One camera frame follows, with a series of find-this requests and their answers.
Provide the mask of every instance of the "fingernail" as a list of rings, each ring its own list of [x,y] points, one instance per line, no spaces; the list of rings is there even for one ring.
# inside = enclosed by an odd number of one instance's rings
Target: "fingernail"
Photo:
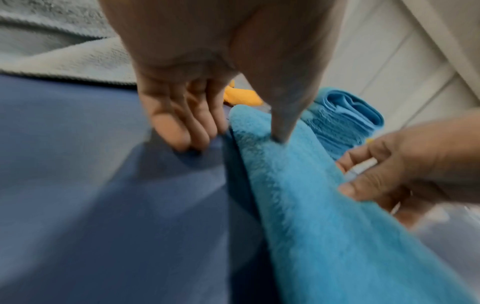
[[[353,198],[355,195],[355,188],[349,183],[342,184],[338,187],[341,194]]]

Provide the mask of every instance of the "blue surface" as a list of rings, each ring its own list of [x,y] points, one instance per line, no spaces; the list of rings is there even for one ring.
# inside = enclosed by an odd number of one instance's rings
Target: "blue surface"
[[[344,177],[304,122],[286,145],[269,114],[236,106],[230,123],[285,304],[477,303],[378,205],[337,191]]]
[[[335,88],[321,88],[301,119],[334,159],[384,126],[383,116],[367,102]]]
[[[135,91],[0,76],[0,303],[276,303],[230,136],[152,134]]]

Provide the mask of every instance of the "gray cloth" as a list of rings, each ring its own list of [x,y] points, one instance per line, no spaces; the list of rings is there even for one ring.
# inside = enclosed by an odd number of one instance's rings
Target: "gray cloth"
[[[0,0],[0,72],[136,83],[97,0]]]

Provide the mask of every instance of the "blue towel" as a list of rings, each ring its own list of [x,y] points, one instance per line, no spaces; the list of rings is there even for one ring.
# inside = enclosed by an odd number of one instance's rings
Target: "blue towel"
[[[335,160],[384,126],[377,110],[359,97],[334,88],[320,89],[301,119]]]
[[[312,130],[270,140],[269,114],[230,112],[285,304],[466,304],[457,276],[375,203],[337,192],[344,181]]]

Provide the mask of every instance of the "light blue microfiber cloth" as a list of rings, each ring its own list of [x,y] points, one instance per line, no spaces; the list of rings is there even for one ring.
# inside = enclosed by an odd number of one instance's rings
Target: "light blue microfiber cloth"
[[[476,303],[388,213],[337,192],[344,177],[304,122],[287,145],[269,114],[236,106],[230,123],[285,304]]]
[[[333,159],[364,143],[384,126],[383,116],[361,98],[335,88],[321,88],[301,119]]]

